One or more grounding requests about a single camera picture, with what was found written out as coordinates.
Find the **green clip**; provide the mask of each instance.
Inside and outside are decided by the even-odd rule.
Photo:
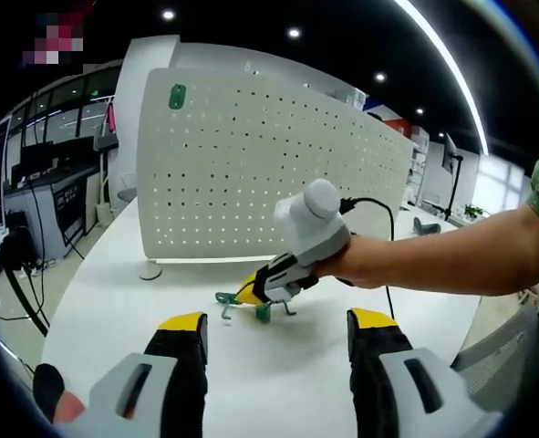
[[[176,84],[170,91],[170,110],[179,110],[184,106],[186,100],[186,86],[182,84]]]
[[[221,317],[223,319],[231,319],[231,317],[227,315],[227,312],[229,311],[229,307],[231,305],[239,306],[243,304],[239,300],[236,299],[236,294],[227,294],[225,292],[217,292],[216,294],[214,294],[214,297],[216,298],[216,301],[224,305],[223,313],[221,314]]]
[[[257,306],[254,309],[254,314],[261,322],[264,324],[269,324],[271,322],[271,305],[273,303],[269,302],[266,304],[262,304],[261,306]]]

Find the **small green object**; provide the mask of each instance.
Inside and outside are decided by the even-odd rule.
[[[170,91],[170,109],[179,110],[184,106],[186,100],[186,86],[182,84],[176,84]]]
[[[473,205],[467,204],[464,207],[464,213],[470,219],[476,220],[478,219],[478,216],[482,216],[484,214],[484,210],[480,207],[475,207]]]
[[[231,317],[228,316],[227,312],[229,311],[229,307],[231,305],[233,306],[240,306],[241,303],[239,300],[236,299],[236,294],[227,294],[225,292],[217,292],[214,294],[214,297],[216,298],[216,301],[223,304],[223,313],[221,314],[221,317],[223,319],[231,319]]]
[[[271,303],[262,304],[257,306],[254,310],[254,314],[264,324],[269,324],[271,322]]]

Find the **black ceiling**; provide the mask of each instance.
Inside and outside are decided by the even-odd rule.
[[[539,88],[524,65],[460,0],[411,1],[436,28],[466,77],[493,138],[491,151],[531,171],[539,156]],[[176,13],[170,22],[161,19],[167,7]],[[0,118],[36,89],[79,73],[83,62],[123,58],[134,37],[179,34],[183,42],[247,47],[302,62],[365,90],[433,135],[447,131],[462,148],[480,148],[450,71],[392,0],[97,0],[94,5],[85,0],[63,6],[67,10],[87,11],[84,52],[69,66],[21,66],[21,51],[32,49],[34,35],[42,37],[44,31],[36,27],[33,11],[5,12]],[[302,29],[301,38],[287,38],[290,26]],[[13,43],[8,43],[8,32],[17,36]],[[374,81],[378,71],[387,73],[385,84]],[[426,110],[422,118],[415,114],[418,106]]]

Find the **white wall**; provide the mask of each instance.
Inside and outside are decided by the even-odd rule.
[[[354,87],[315,68],[283,57],[247,48],[217,46],[214,44],[180,43],[172,57],[172,67],[200,68],[222,72],[258,71],[299,86],[309,84],[311,89],[334,97],[341,90],[354,93]]]
[[[171,35],[134,39],[123,60],[113,102],[119,148],[109,153],[109,197],[116,212],[125,206],[117,193],[135,180],[141,102],[148,74],[170,66],[179,40]]]
[[[135,186],[136,150],[140,125],[141,102],[147,76],[155,68],[200,68],[222,73],[258,71],[260,75],[278,78],[309,87],[328,96],[355,88],[346,82],[298,62],[246,48],[211,44],[181,43],[178,36],[152,36],[130,43],[115,91],[114,110],[119,149],[109,153],[109,197],[115,213],[125,203],[117,193]]]
[[[441,167],[443,148],[443,144],[430,141],[421,199],[429,199],[443,207],[447,207],[450,203],[452,177],[450,173]],[[458,149],[458,154],[463,157],[463,162],[461,163],[460,181],[458,182],[454,201],[465,205],[472,202],[480,156],[461,149]]]

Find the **office desk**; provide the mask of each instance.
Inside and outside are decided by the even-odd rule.
[[[415,214],[401,212],[397,236],[411,236]],[[422,217],[424,223],[428,217]],[[444,230],[453,229],[442,224]],[[144,260],[137,201],[111,224],[73,277],[52,320],[42,361],[55,365],[67,389],[84,403],[91,386],[131,352],[143,352],[158,325],[184,313],[208,314],[207,437],[356,436],[348,389],[349,308],[389,312],[384,288],[367,291],[322,280],[263,325],[247,306],[221,319],[218,291],[234,292],[263,264],[163,266],[150,282],[138,279]],[[395,315],[414,347],[451,362],[478,307],[478,297],[391,289]]]
[[[44,230],[45,259],[63,258],[71,245],[97,221],[99,177],[97,165],[54,170],[30,184],[4,193],[4,211],[24,212],[37,253],[42,257],[42,235],[38,222],[36,193]]]

